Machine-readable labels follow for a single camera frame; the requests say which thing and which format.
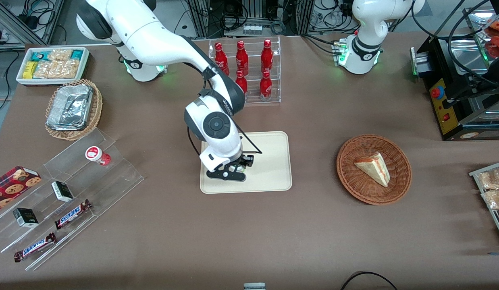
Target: small black box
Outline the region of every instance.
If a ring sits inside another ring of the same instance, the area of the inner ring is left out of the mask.
[[[60,182],[60,181],[55,181],[51,183],[52,186],[52,191],[54,191],[54,194],[56,195],[56,198],[58,200],[61,200],[63,202],[71,202],[72,201],[72,193],[69,190],[69,187],[67,184]]]
[[[13,215],[19,223],[19,226],[23,226],[25,228],[34,228],[38,225],[38,220],[36,220],[34,212],[31,209],[23,209],[22,207],[18,207],[13,211]]]

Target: bottle rack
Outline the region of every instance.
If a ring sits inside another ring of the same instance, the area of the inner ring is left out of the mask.
[[[144,180],[137,169],[123,158],[113,145],[114,142],[96,128],[40,167],[37,172],[42,181],[35,189],[22,194],[0,210],[0,252],[9,255],[14,263],[13,257],[17,251],[54,232],[58,241],[56,244],[46,246],[20,263],[15,263],[25,270],[35,270]],[[84,152],[94,145],[111,156],[112,160],[107,166],[85,158]],[[72,202],[66,203],[56,198],[51,187],[55,180],[67,184],[74,197]],[[93,207],[62,229],[56,230],[54,222],[86,199]],[[35,228],[19,226],[12,213],[17,207],[32,209],[39,224]]]
[[[262,72],[260,70],[260,55],[264,48],[264,40],[271,40],[271,50],[273,51],[273,68],[270,71],[270,79],[273,82],[271,87],[271,98],[269,101],[260,99],[260,80]],[[246,104],[269,104],[280,103],[281,101],[281,48],[279,37],[251,37],[238,39],[218,39],[210,40],[208,55],[213,60],[216,57],[214,44],[220,42],[222,49],[228,58],[228,67],[230,69],[229,77],[235,81],[237,77],[237,63],[235,55],[237,54],[237,41],[243,40],[246,51],[248,52],[249,74],[246,76],[248,82],[248,97]]]
[[[491,166],[484,167],[482,169],[468,173],[469,176],[472,176],[474,178],[480,193],[485,193],[488,190],[484,189],[484,186],[480,183],[480,181],[478,179],[478,174],[482,173],[482,172],[487,172],[487,171],[496,169],[498,167],[499,167],[499,163],[496,163],[496,164],[493,164]],[[491,213],[491,216],[493,217],[493,221],[495,222],[497,229],[499,230],[499,209],[488,209],[488,210],[489,210],[489,213]]]

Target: wicker basket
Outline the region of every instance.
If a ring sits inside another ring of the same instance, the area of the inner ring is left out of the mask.
[[[92,104],[90,108],[90,113],[89,113],[89,121],[88,125],[84,130],[81,131],[56,131],[56,130],[51,130],[49,127],[45,126],[45,129],[49,134],[51,134],[52,137],[56,137],[59,139],[65,139],[67,141],[75,141],[84,135],[88,134],[90,131],[92,131],[95,127],[97,127],[97,124],[99,123],[99,119],[101,118],[101,110],[102,110],[102,96],[101,92],[97,89],[95,84],[91,81],[88,81],[86,79],[80,79],[79,81],[73,81],[71,83],[65,84],[62,87],[65,86],[77,86],[77,85],[88,85],[91,86],[94,90],[94,95],[92,97]],[[49,112],[51,112],[52,108],[52,103],[54,102],[54,97],[56,96],[56,92],[52,94],[51,100],[49,101],[49,105],[47,106],[47,110],[45,110],[45,117],[49,117]]]
[[[383,187],[355,166],[358,158],[380,152],[391,180]],[[348,140],[339,150],[337,174],[343,186],[359,200],[384,205],[397,202],[409,190],[412,181],[410,163],[404,152],[392,141],[378,135],[360,135]]]

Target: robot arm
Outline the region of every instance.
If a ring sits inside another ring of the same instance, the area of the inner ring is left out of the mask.
[[[339,50],[342,53],[339,65],[354,74],[369,72],[388,34],[385,21],[402,18],[411,7],[417,14],[424,4],[425,0],[354,0],[352,12],[361,26],[357,35],[341,39],[345,45]]]
[[[196,68],[212,86],[185,108],[187,126],[209,144],[200,159],[212,173],[222,166],[251,166],[252,156],[242,155],[242,142],[231,119],[244,107],[244,93],[194,42],[166,29],[141,0],[86,0],[76,20],[88,38],[116,46],[138,81],[157,77],[158,66],[184,62]],[[220,178],[243,180],[241,174],[231,172]]]

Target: coca-cola bottle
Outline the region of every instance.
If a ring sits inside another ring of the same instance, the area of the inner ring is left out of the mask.
[[[271,40],[264,40],[264,49],[260,55],[260,70],[264,73],[266,70],[271,71],[273,68],[273,51],[271,50]]]
[[[269,71],[264,71],[262,73],[262,79],[260,80],[260,99],[263,102],[267,102],[271,99],[271,86],[273,82],[269,78]]]
[[[242,88],[244,96],[246,97],[246,99],[248,99],[248,82],[246,81],[244,73],[241,70],[237,71],[237,79],[235,80],[235,83],[239,85],[240,88]]]
[[[241,70],[246,76],[250,73],[250,65],[248,64],[248,52],[244,48],[244,41],[237,41],[237,55],[235,55],[235,60],[237,61],[237,70]]]
[[[226,75],[230,75],[230,69],[228,68],[228,58],[226,57],[226,53],[222,51],[222,44],[220,42],[216,42],[214,45],[216,48],[216,64],[224,72]]]

